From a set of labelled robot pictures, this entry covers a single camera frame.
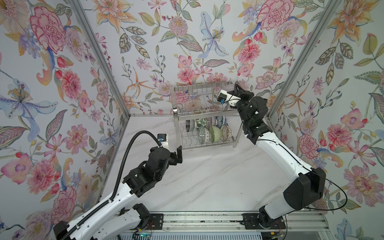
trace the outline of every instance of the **black mounting plate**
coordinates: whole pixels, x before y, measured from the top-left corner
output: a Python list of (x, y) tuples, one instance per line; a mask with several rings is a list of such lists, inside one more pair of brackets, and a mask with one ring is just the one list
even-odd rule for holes
[(152, 230), (162, 230), (163, 218), (164, 218), (164, 214), (151, 214), (151, 216), (149, 217), (149, 222), (153, 222), (153, 223), (152, 223), (152, 227), (149, 226), (147, 230), (150, 230), (151, 228)]
[[(246, 230), (264, 229), (257, 223), (257, 216), (258, 215), (259, 214), (257, 214), (257, 213), (243, 214), (243, 221), (244, 221), (244, 226), (245, 226)], [(274, 221), (273, 223), (269, 224), (268, 227), (270, 227), (270, 229), (285, 229), (286, 228), (285, 222), (284, 222), (282, 216), (277, 218), (276, 221)]]

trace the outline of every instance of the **metal dish rack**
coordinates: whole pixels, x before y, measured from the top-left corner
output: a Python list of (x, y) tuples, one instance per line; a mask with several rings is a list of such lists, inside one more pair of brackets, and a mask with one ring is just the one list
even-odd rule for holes
[(177, 146), (183, 149), (191, 149), (207, 146), (233, 146), (236, 147), (241, 135), (242, 124), (236, 137), (232, 136), (227, 141), (204, 143), (199, 142), (199, 131), (187, 132), (185, 121), (199, 118), (217, 116), (238, 116), (236, 109), (229, 108), (229, 105), (216, 102), (220, 90), (232, 82), (202, 83), (188, 86), (176, 86), (171, 88), (172, 108), (176, 129)]

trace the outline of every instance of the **dish rack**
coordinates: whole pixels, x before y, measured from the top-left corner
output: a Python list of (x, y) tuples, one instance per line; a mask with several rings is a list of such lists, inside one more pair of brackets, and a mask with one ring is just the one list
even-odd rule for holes
[(238, 116), (236, 109), (231, 109), (228, 103), (220, 104), (216, 101), (222, 88), (232, 82), (201, 83), (188, 86), (176, 86), (171, 88), (172, 108), (176, 129), (177, 146), (183, 149), (191, 149), (207, 146), (233, 146), (236, 147), (241, 135), (242, 124), (236, 136), (232, 136), (223, 142), (199, 142), (199, 131), (186, 131), (185, 121), (199, 118), (217, 116)]

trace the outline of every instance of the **floral wallpaper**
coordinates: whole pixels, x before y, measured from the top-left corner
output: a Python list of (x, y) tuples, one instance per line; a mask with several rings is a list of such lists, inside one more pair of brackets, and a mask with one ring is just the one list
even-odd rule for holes
[(322, 211), (338, 240), (384, 238), (384, 3), (344, 0), (271, 122), (327, 178)]
[[(133, 115), (171, 114), (170, 89), (236, 80), (272, 106), (325, 0), (82, 1)], [(182, 109), (216, 107), (185, 96)]]
[(127, 120), (67, 1), (0, 0), (0, 36), (0, 239), (51, 239), (98, 200)]

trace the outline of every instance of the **marble tabletop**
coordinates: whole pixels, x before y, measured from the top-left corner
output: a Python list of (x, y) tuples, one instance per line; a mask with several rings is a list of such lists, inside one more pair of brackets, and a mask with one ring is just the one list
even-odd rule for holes
[[(237, 117), (228, 118), (234, 132), (238, 130), (239, 121)], [(170, 151), (176, 150), (172, 117), (132, 117), (108, 176), (104, 196), (113, 191), (126, 146), (140, 130), (155, 136), (166, 133)], [(154, 146), (156, 143), (151, 137), (140, 135), (129, 152), (123, 177), (148, 160), (149, 150)], [(242, 135), (236, 148), (212, 146), (183, 150), (183, 163), (169, 166), (163, 179), (132, 205), (143, 203), (149, 211), (258, 210), (288, 185), (288, 178), (271, 157)]]

